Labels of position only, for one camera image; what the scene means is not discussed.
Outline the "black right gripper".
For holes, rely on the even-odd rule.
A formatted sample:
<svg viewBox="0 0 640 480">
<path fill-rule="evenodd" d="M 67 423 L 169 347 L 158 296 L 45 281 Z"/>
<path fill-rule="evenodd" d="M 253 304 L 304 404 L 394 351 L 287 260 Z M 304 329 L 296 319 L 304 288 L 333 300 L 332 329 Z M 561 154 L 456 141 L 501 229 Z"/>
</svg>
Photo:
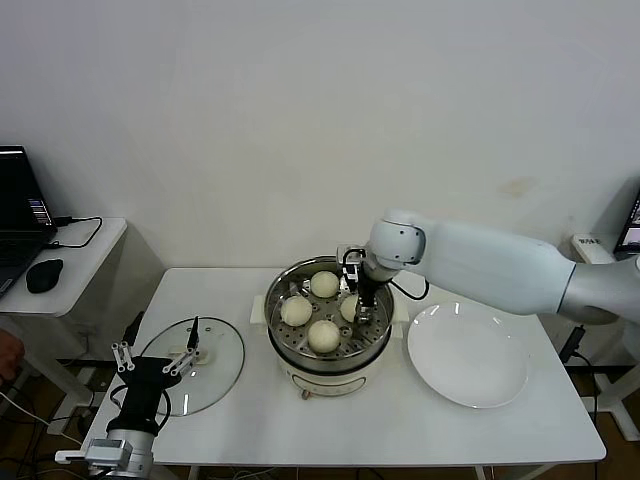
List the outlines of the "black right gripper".
<svg viewBox="0 0 640 480">
<path fill-rule="evenodd" d="M 366 306 L 362 300 L 374 300 L 376 292 L 383 287 L 383 282 L 373 279 L 364 267 L 356 264 L 341 266 L 340 290 L 356 294 L 359 299 L 355 304 L 354 322 L 358 325 L 369 324 L 374 319 L 375 307 Z"/>
</svg>

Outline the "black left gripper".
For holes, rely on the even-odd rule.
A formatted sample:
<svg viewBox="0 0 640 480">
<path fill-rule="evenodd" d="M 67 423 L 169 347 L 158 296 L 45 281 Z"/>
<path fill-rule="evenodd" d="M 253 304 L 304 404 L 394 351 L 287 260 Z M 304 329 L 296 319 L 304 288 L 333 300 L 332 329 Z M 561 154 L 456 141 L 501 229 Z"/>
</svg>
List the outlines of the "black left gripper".
<svg viewBox="0 0 640 480">
<path fill-rule="evenodd" d="M 119 342 L 111 345 L 116 370 L 124 382 L 126 394 L 115 418 L 116 430 L 161 430 L 171 414 L 168 390 L 179 384 L 179 376 L 191 369 L 199 357 L 199 317 L 189 330 L 186 349 L 174 360 L 158 357 L 133 359 L 135 343 L 145 312 L 140 311 L 126 327 Z"/>
</svg>

